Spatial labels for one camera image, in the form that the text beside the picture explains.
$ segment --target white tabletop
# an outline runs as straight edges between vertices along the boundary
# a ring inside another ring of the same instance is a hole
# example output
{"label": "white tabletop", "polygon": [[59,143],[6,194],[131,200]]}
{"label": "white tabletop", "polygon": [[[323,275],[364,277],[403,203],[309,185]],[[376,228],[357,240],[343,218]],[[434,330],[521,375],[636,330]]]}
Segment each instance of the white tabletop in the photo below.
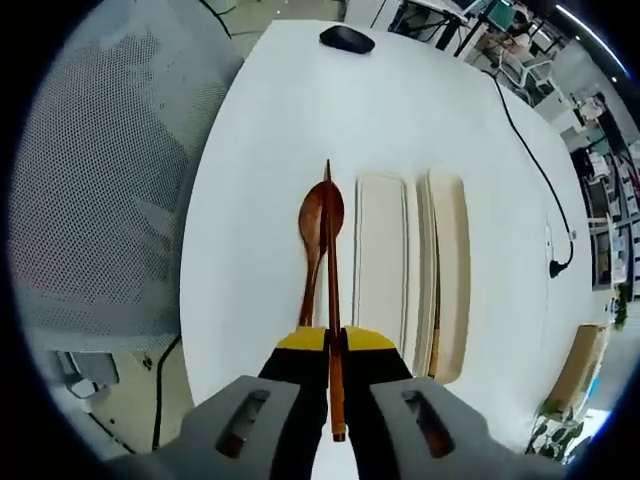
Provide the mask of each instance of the white tabletop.
{"label": "white tabletop", "polygon": [[[503,89],[577,232],[573,263],[550,280],[546,227],[559,261],[568,255],[566,234],[493,81],[387,32],[364,30],[376,42],[369,55],[325,47],[318,35],[330,25],[272,23],[209,135],[189,206],[180,288],[194,402],[239,375],[257,375],[295,329],[306,274],[298,210],[327,158],[345,201],[337,245],[343,324],[351,319],[357,176],[388,171],[414,181],[439,166],[464,181],[472,261],[465,363],[447,387],[485,415],[497,440],[523,447],[577,325],[589,321],[589,233],[569,153],[536,112]],[[319,290],[326,298],[324,278]],[[326,308],[316,320],[326,325]]]}

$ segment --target black cable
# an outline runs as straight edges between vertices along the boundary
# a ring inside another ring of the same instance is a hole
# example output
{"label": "black cable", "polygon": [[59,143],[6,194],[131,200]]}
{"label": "black cable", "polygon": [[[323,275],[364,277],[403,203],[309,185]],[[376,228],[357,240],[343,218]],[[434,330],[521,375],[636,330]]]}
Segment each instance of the black cable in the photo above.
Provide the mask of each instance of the black cable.
{"label": "black cable", "polygon": [[433,31],[433,33],[431,35],[429,35],[429,38],[427,38],[423,43],[429,43],[431,41],[431,39],[433,37],[436,36],[436,33],[438,33],[440,31],[440,29],[442,28],[442,26],[447,23],[447,22],[441,22],[439,25],[437,25],[436,29]]}
{"label": "black cable", "polygon": [[202,5],[204,5],[207,10],[209,10],[211,12],[211,14],[216,17],[216,19],[220,22],[220,25],[222,25],[222,28],[224,29],[225,33],[228,35],[229,38],[231,38],[231,34],[229,33],[229,29],[227,28],[227,26],[225,25],[225,23],[222,21],[222,18],[220,18],[220,15],[218,15],[215,10],[213,8],[211,8],[211,5],[209,5],[207,2],[205,2],[204,0],[198,0]]}
{"label": "black cable", "polygon": [[387,3],[387,0],[384,0],[384,2],[382,2],[382,4],[380,5],[380,8],[378,9],[378,13],[376,13],[376,16],[374,17],[373,22],[371,22],[371,26],[369,28],[373,28],[373,24],[376,23],[376,21],[378,20],[378,17],[380,16],[380,12],[382,12],[382,9],[386,5],[386,3]]}
{"label": "black cable", "polygon": [[527,142],[524,141],[524,138],[522,138],[522,135],[520,135],[520,132],[516,128],[516,125],[513,123],[513,119],[511,118],[511,114],[509,113],[509,109],[507,108],[507,102],[505,101],[504,95],[502,95],[502,91],[500,90],[500,84],[498,83],[498,80],[495,77],[491,77],[491,78],[493,79],[493,81],[494,81],[494,83],[496,85],[496,89],[498,90],[498,93],[500,94],[500,100],[502,101],[502,107],[504,108],[504,111],[507,114],[507,120],[509,120],[509,125],[511,125],[511,128],[513,129],[513,131],[516,133],[516,135],[520,139],[520,142],[522,142],[522,145],[524,145],[524,148],[527,150],[527,153],[531,157],[531,160],[533,160],[533,163],[535,163],[536,167],[538,167],[538,170],[542,174],[542,177],[544,178],[545,182],[547,182],[547,186],[549,187],[549,190],[551,190],[551,193],[553,194],[553,198],[556,201],[556,204],[558,205],[558,210],[560,210],[560,215],[562,216],[562,223],[564,223],[564,228],[567,231],[567,238],[569,240],[569,259],[565,263],[560,263],[557,260],[552,259],[551,262],[549,263],[549,275],[551,276],[551,278],[555,278],[560,274],[560,272],[562,272],[564,269],[566,269],[569,266],[569,264],[571,263],[571,261],[573,260],[573,248],[574,248],[573,247],[573,239],[571,238],[571,230],[569,229],[569,223],[567,222],[567,216],[564,214],[564,209],[562,208],[562,204],[560,203],[560,200],[558,199],[558,195],[556,194],[556,191],[554,190],[553,185],[551,185],[551,181],[549,180],[549,177],[547,177],[547,174],[545,173],[545,171],[542,169],[542,167],[538,163],[538,160],[536,160],[536,157],[533,155],[533,152],[531,152],[531,149],[529,148],[529,145],[527,145]]}
{"label": "black cable", "polygon": [[178,335],[173,342],[171,342],[171,345],[169,345],[169,347],[164,351],[160,360],[158,360],[158,366],[156,368],[156,419],[153,423],[151,451],[156,450],[160,444],[160,424],[162,423],[162,367],[164,366],[164,362],[171,351],[176,348],[180,338],[180,335]]}

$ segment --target white chair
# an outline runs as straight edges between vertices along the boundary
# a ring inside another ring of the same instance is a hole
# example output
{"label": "white chair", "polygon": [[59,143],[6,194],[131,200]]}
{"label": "white chair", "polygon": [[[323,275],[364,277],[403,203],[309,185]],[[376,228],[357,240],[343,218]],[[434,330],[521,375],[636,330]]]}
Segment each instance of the white chair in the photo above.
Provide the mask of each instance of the white chair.
{"label": "white chair", "polygon": [[536,86],[549,81],[553,56],[538,55],[529,60],[522,60],[521,55],[512,55],[503,49],[499,55],[498,71],[502,72],[517,88],[524,89],[529,76]]}
{"label": "white chair", "polygon": [[104,352],[180,332],[186,208],[241,63],[200,2],[105,0],[34,97],[10,194],[16,302],[33,344],[82,352],[96,383],[117,381]]}

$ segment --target chopsticks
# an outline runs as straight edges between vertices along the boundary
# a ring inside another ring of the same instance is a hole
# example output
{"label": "chopsticks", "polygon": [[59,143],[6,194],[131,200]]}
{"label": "chopsticks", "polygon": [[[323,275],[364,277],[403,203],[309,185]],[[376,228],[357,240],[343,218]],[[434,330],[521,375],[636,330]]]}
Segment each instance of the chopsticks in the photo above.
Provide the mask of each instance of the chopsticks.
{"label": "chopsticks", "polygon": [[344,442],[347,427],[344,419],[344,386],[342,384],[342,358],[340,342],[340,302],[338,299],[338,265],[336,259],[336,235],[333,227],[334,198],[331,188],[331,165],[327,160],[325,170],[324,206],[321,225],[327,240],[329,266],[329,399],[331,408],[331,433],[334,442]]}

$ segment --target computer mouse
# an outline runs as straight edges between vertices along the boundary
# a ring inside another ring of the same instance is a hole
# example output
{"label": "computer mouse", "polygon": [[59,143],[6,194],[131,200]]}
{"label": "computer mouse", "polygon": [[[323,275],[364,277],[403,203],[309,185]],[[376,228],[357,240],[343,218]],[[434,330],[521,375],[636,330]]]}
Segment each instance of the computer mouse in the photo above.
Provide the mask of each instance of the computer mouse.
{"label": "computer mouse", "polygon": [[344,25],[327,28],[320,34],[320,42],[327,47],[359,54],[369,53],[376,46],[375,42],[364,33]]}

